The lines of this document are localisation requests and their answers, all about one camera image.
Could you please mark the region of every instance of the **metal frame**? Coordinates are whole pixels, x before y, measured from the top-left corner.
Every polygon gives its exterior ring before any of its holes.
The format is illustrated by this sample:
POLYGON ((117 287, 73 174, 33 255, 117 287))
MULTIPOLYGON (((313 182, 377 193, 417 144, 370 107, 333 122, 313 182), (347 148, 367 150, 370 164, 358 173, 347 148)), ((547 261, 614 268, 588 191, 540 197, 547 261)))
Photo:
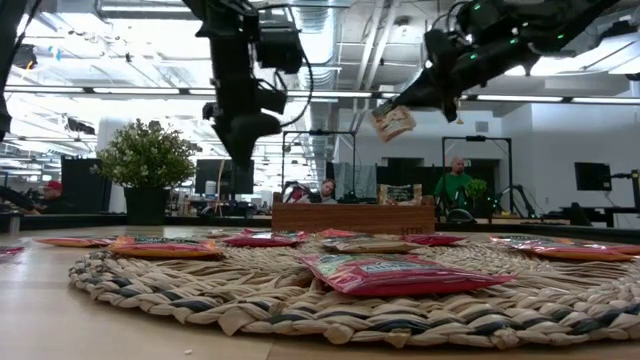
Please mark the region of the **metal frame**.
POLYGON ((505 141, 507 143, 507 155, 509 157, 509 211, 513 212, 513 159, 511 154, 511 138, 485 136, 444 136, 442 138, 442 187, 443 189, 445 189, 445 194, 447 188, 447 177, 445 176, 447 174, 447 164, 445 163, 447 140, 464 140, 466 142, 486 142, 487 140, 492 140, 505 141))
POLYGON ((282 132, 282 171, 280 173, 280 189, 284 194, 284 148, 287 146, 287 135, 289 134, 307 134, 309 136, 331 136, 331 135, 351 135, 353 139, 353 149, 351 151, 352 156, 352 176, 351 188, 353 191, 356 191, 356 132, 355 131, 324 131, 324 130, 310 130, 310 131, 299 131, 299 130, 291 130, 291 131, 283 131, 282 132))

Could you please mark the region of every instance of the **ceiling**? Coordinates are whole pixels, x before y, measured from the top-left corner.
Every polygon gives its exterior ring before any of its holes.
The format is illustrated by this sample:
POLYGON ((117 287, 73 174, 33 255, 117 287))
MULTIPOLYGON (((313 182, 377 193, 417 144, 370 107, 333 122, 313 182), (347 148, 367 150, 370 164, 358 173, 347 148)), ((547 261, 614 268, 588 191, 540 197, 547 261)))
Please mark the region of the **ceiling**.
MULTIPOLYGON (((29 70, 14 66, 8 83, 93 88, 211 87, 208 40, 194 36, 201 23, 180 1, 111 0, 98 3, 101 3, 98 9, 91 1, 59 0, 47 4, 27 29, 24 41, 35 46, 38 64, 29 70)), ((422 48, 426 24, 446 11, 451 1, 296 0, 291 3, 304 6, 294 8, 294 14, 302 30, 303 47, 313 66, 316 89, 378 90, 384 86, 398 90, 422 69, 426 59, 422 48)), ((616 10, 636 4, 627 1, 620 6, 616 10)), ((595 33, 600 31, 598 24, 610 22, 616 16, 610 15, 596 23, 590 32, 581 35, 570 46, 580 52, 588 50, 595 41, 595 33)), ((633 48, 625 60, 631 61, 638 55, 640 42, 638 49, 633 48)), ((486 88, 470 89, 469 92, 613 96, 629 88, 624 75, 609 74, 620 65, 586 69, 589 71, 578 75, 569 72, 528 78, 519 76, 516 69, 511 72, 513 76, 501 76, 489 82, 486 88)), ((540 75, 549 74, 542 68, 538 70, 540 75)), ((640 63, 636 72, 640 72, 640 63)), ((270 80, 273 72, 256 68, 256 76, 270 80)), ((287 76, 285 82, 290 89, 304 89, 308 86, 308 74, 301 71, 298 76, 287 76)), ((139 98, 20 93, 7 94, 7 97, 9 110, 15 118, 12 124, 14 140, 9 144, 17 152, 7 154, 5 158, 28 155, 38 159, 46 157, 49 161, 51 154, 53 157, 60 154, 90 156, 95 152, 96 137, 81 135, 83 141, 74 141, 78 134, 67 129, 68 120, 78 120, 98 131, 100 119, 108 116, 160 121, 164 126, 179 128, 186 138, 199 144, 203 149, 199 157, 226 155, 211 123, 201 118, 206 99, 145 99, 142 94, 139 98)), ((299 101, 289 103, 281 119, 293 118, 303 105, 299 101)), ((289 130, 344 128, 344 122, 351 119, 338 118, 341 106, 345 106, 344 101, 314 102, 303 117, 304 121, 289 130)), ((513 110, 513 105, 469 103, 464 109, 491 110, 494 116, 500 117, 513 110)), ((285 143, 294 145, 286 155, 287 180, 310 181, 324 177, 325 160, 333 154, 333 137, 305 134, 296 138, 291 134, 285 143)), ((265 189, 277 188, 280 184, 281 148, 282 136, 261 139, 256 148, 254 157, 260 164, 257 173, 260 173, 259 182, 265 189)), ((18 169, 4 163, 0 166, 4 170, 18 169)))

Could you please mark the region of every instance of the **computer monitor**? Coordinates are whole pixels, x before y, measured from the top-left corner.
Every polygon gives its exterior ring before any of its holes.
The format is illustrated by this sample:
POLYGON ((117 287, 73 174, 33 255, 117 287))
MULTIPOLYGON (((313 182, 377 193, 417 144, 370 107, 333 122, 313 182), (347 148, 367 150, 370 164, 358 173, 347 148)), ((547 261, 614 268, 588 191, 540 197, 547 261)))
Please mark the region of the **computer monitor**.
POLYGON ((579 191, 611 191, 609 164, 577 162, 575 169, 579 191))
MULTIPOLYGON (((196 162, 196 193, 204 194, 207 181, 218 182, 220 175, 220 159, 201 159, 196 162)), ((222 194, 253 194, 253 161, 248 169, 233 164, 231 160, 224 161, 220 176, 220 193, 222 194)))

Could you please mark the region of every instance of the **black cable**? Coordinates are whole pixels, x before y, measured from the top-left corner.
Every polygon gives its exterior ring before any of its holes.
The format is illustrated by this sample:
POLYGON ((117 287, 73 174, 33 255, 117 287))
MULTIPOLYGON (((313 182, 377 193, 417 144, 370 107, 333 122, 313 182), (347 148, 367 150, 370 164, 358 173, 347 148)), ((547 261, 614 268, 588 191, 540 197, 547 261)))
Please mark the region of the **black cable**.
POLYGON ((33 21, 33 19, 36 17, 36 12, 38 11, 40 4, 42 4, 42 0, 35 0, 33 6, 31 7, 31 10, 29 10, 29 17, 27 18, 27 22, 24 25, 24 29, 22 30, 22 33, 18 35, 18 40, 16 40, 16 44, 13 47, 13 54, 11 54, 12 59, 15 58, 18 50, 20 49, 20 46, 22 45, 22 41, 24 41, 24 38, 27 36, 27 29, 29 28, 31 21, 33 21))
POLYGON ((451 17, 453 16, 453 11, 459 7, 462 6, 466 3, 468 3, 469 1, 458 1, 453 3, 450 7, 449 10, 447 10, 447 15, 445 17, 445 26, 447 27, 447 31, 451 31, 451 17))
MULTIPOLYGON (((293 16, 293 10, 291 9, 291 6, 286 5, 285 7, 289 10, 289 14, 291 14, 291 20, 293 21, 293 25, 295 26, 296 29, 298 29, 298 26, 296 25, 296 18, 293 16)), ((309 58, 307 58, 307 53, 304 51, 302 42, 299 42, 299 43, 300 43, 300 50, 302 51, 302 58, 307 63, 307 69, 309 70, 309 96, 307 97, 307 103, 304 104, 304 108, 302 108, 302 111, 300 111, 300 114, 298 114, 298 116, 296 116, 293 120, 287 121, 284 124, 280 124, 280 127, 282 128, 287 127, 289 125, 293 125, 297 123, 298 120, 302 119, 304 114, 307 112, 309 105, 311 105, 311 97, 313 96, 314 81, 313 81, 313 70, 311 70, 311 62, 309 61, 309 58)))

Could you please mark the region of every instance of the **person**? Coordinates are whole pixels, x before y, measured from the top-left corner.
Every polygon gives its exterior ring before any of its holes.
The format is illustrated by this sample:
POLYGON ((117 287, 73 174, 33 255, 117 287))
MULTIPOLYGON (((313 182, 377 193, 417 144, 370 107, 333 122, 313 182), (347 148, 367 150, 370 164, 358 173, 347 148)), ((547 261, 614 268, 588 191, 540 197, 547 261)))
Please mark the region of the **person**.
POLYGON ((466 203, 464 192, 460 193, 457 204, 453 204, 453 201, 456 198, 456 192, 461 187, 466 187, 471 180, 471 176, 464 173, 464 159, 454 157, 451 160, 451 172, 443 175, 440 180, 438 180, 434 196, 438 197, 446 194, 448 204, 454 207, 464 208, 466 203))
MULTIPOLYGON (((333 192, 336 189, 336 182, 333 179, 325 179, 320 185, 320 203, 321 204, 337 204, 336 199, 333 198, 333 192)), ((310 203, 308 195, 304 195, 297 203, 310 203)))
POLYGON ((62 183, 51 180, 43 188, 43 200, 29 214, 70 214, 73 206, 62 195, 62 183))

